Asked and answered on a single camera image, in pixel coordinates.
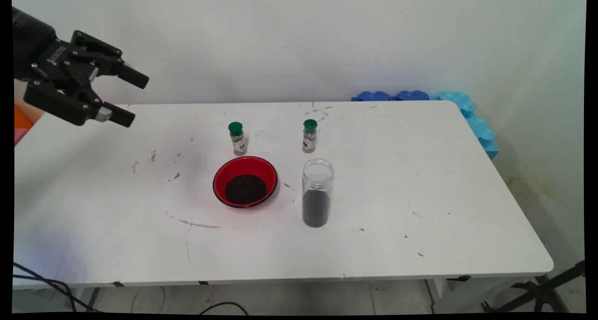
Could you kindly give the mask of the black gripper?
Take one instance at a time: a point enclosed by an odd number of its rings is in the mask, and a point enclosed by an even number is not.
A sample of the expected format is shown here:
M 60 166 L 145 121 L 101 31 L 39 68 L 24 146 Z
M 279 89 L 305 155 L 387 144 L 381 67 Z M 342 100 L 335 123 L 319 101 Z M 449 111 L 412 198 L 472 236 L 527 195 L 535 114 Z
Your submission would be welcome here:
M 53 26 L 13 7 L 14 78 L 27 82 L 24 101 L 51 115 L 83 126 L 88 120 L 130 127 L 133 112 L 102 101 L 92 89 L 98 76 L 118 77 L 145 88 L 149 77 L 122 58 L 122 50 L 74 30 L 70 41 Z

